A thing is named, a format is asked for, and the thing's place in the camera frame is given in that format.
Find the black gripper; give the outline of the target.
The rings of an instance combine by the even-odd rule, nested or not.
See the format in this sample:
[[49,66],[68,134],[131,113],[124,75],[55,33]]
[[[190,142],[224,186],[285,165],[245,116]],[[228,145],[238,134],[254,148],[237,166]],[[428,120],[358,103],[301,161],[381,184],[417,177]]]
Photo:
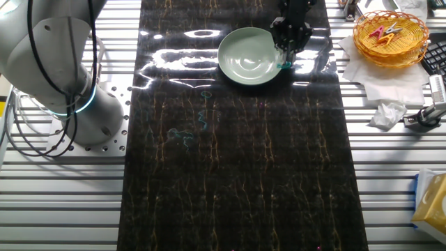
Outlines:
[[296,52],[303,51],[313,34],[305,17],[315,4],[315,0],[279,0],[280,16],[272,21],[270,29],[275,47],[282,50],[283,63],[287,63],[289,55],[293,65]]

